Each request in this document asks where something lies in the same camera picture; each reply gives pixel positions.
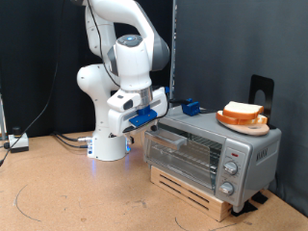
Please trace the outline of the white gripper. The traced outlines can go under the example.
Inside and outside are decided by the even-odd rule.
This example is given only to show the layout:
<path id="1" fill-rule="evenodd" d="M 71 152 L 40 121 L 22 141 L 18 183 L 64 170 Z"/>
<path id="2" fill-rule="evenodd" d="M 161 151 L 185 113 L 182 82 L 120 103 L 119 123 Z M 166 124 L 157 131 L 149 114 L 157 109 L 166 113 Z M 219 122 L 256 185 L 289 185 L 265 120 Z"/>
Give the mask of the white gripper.
<path id="1" fill-rule="evenodd" d="M 118 90 L 107 100 L 110 107 L 108 119 L 110 131 L 119 137 L 139 131 L 149 122 L 164 116 L 167 112 L 167 96 L 164 87 L 153 90 L 151 87 L 144 90 Z M 152 132 L 158 131 L 158 125 L 150 127 Z M 128 144 L 134 144 L 135 139 L 127 136 Z"/>

